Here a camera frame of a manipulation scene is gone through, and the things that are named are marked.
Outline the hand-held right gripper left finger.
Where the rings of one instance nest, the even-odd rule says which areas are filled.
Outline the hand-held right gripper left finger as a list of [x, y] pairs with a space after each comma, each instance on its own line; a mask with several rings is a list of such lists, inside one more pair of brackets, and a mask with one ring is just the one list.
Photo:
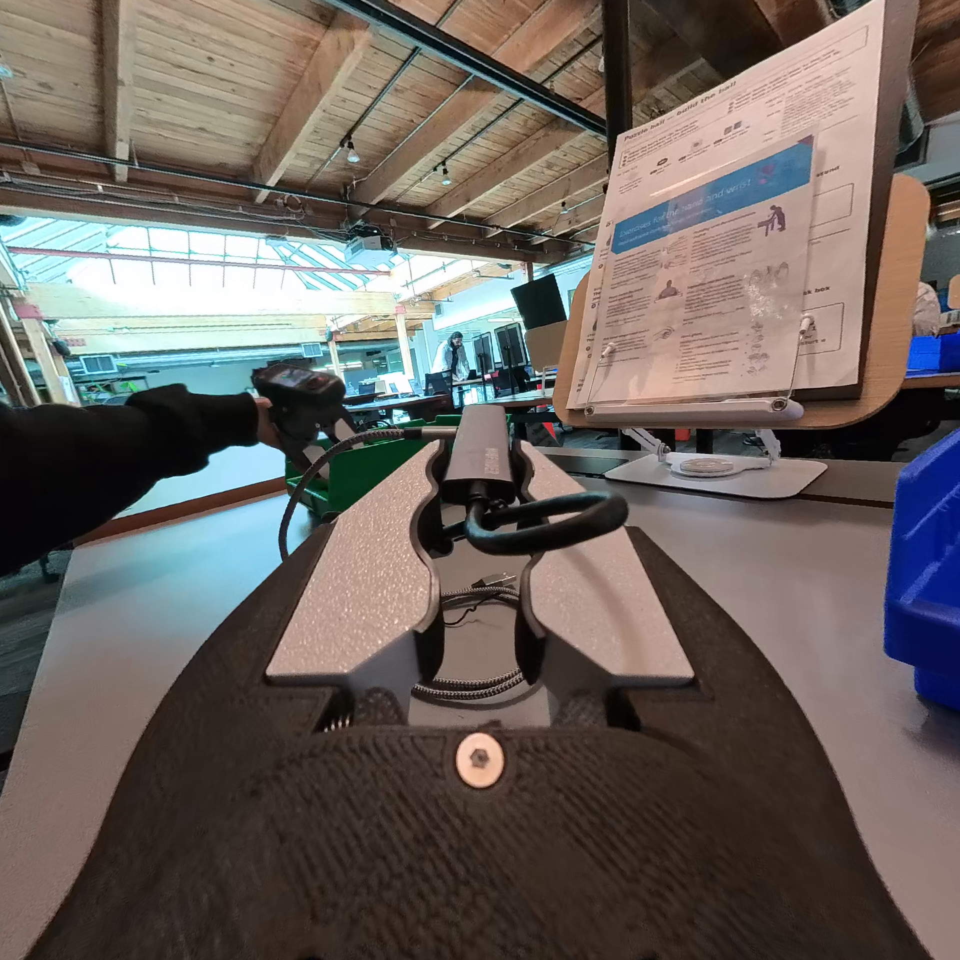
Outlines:
[[437, 496], [434, 464], [445, 446], [414, 456], [335, 521], [266, 668], [282, 687], [388, 690], [401, 706], [436, 671], [418, 649], [438, 626], [440, 580], [418, 523]]

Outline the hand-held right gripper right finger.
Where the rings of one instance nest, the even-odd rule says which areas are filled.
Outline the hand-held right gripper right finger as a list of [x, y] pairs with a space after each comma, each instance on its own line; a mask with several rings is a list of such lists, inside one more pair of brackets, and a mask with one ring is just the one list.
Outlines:
[[580, 692], [670, 690], [694, 670], [630, 533], [533, 555], [519, 578], [514, 654], [557, 702]]

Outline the green plastic bin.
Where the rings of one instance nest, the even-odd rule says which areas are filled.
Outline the green plastic bin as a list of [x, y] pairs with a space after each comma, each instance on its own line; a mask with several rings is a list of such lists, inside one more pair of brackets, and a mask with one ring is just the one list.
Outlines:
[[[434, 474], [440, 489], [460, 420], [460, 414], [441, 414], [434, 421], [360, 431], [354, 437], [332, 444], [307, 467], [299, 483], [289, 487], [290, 497], [281, 527], [285, 529], [289, 525], [301, 503], [317, 519], [343, 513], [435, 441], [441, 445], [439, 467]], [[516, 487], [513, 504], [519, 497], [527, 468], [522, 463], [519, 446], [512, 443], [511, 437], [510, 462]], [[494, 506], [509, 506], [490, 502]]]

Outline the grey USB hub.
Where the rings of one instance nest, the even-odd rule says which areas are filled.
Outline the grey USB hub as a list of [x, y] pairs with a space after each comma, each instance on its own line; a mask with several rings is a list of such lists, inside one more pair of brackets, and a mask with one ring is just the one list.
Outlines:
[[497, 404], [474, 404], [463, 409], [446, 473], [441, 499], [467, 506], [474, 494], [505, 505], [517, 498], [512, 474], [507, 413]]

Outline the blue plastic bin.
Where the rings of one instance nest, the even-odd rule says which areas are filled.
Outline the blue plastic bin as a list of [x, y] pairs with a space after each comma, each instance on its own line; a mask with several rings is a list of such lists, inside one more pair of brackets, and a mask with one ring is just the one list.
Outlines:
[[884, 651], [918, 696], [959, 711], [959, 432], [898, 475], [884, 593]]

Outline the person's left forearm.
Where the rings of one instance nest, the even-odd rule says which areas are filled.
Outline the person's left forearm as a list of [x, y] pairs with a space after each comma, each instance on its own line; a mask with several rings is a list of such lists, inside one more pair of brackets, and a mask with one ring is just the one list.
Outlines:
[[94, 531], [159, 481], [253, 447], [254, 397], [175, 384], [123, 405], [1, 407], [1, 574]]

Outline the white desk wooden edge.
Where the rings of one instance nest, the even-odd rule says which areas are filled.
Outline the white desk wooden edge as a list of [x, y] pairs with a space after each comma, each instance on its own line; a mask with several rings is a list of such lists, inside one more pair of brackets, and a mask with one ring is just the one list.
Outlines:
[[282, 452], [266, 445], [223, 450], [196, 473], [159, 481], [131, 507], [74, 544], [86, 546], [274, 497], [284, 492], [284, 470]]

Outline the grey desk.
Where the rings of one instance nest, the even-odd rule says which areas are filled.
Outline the grey desk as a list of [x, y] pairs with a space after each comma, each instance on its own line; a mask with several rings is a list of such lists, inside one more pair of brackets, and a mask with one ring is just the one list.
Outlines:
[[[958, 715], [883, 652], [898, 466], [832, 499], [768, 503], [615, 485], [644, 532], [749, 635], [829, 755], [873, 862], [935, 958], [958, 958]], [[69, 560], [2, 791], [2, 958], [74, 881], [174, 679], [279, 561], [285, 497], [81, 546]]]

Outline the white ceiling projector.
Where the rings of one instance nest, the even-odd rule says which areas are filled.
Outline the white ceiling projector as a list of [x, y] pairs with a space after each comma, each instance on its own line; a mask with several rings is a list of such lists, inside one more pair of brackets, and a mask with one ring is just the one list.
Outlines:
[[383, 234], [356, 235], [348, 239], [342, 254], [353, 270], [379, 270], [396, 254], [394, 240]]

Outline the black monitor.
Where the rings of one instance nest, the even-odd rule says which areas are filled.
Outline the black monitor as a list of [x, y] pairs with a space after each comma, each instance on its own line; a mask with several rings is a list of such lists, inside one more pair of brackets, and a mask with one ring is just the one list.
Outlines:
[[512, 287], [510, 296], [526, 332], [568, 320], [567, 308], [553, 273]]

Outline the blue banner leaflet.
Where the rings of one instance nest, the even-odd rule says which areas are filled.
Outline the blue banner leaflet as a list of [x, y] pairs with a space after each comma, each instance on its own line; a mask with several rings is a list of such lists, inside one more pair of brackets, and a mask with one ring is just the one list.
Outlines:
[[616, 215], [572, 407], [791, 394], [816, 147], [806, 128]]

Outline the white instruction sheet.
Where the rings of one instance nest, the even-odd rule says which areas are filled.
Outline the white instruction sheet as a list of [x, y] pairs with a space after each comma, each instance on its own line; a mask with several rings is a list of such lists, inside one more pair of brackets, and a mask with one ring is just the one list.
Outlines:
[[878, 104], [883, 2], [867, 2], [794, 48], [665, 116], [619, 135], [593, 258], [577, 392], [601, 268], [618, 213], [772, 142], [814, 128], [813, 208], [794, 387], [858, 380], [865, 259]]

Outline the black vertical pole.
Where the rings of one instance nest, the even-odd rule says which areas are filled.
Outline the black vertical pole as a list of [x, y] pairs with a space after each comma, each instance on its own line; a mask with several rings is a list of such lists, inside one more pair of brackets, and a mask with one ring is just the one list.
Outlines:
[[603, 1], [603, 59], [607, 168], [614, 167], [618, 137], [633, 126], [633, 81], [629, 1]]

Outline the black ceiling rail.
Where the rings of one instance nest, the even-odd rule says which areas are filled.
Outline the black ceiling rail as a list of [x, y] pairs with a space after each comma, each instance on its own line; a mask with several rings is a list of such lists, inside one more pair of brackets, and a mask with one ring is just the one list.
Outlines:
[[360, 18], [411, 45], [429, 51], [470, 76], [483, 79], [516, 99], [529, 102], [575, 127], [606, 137], [606, 121], [576, 102], [550, 91], [544, 84], [453, 37], [386, 1], [325, 1], [325, 5]]

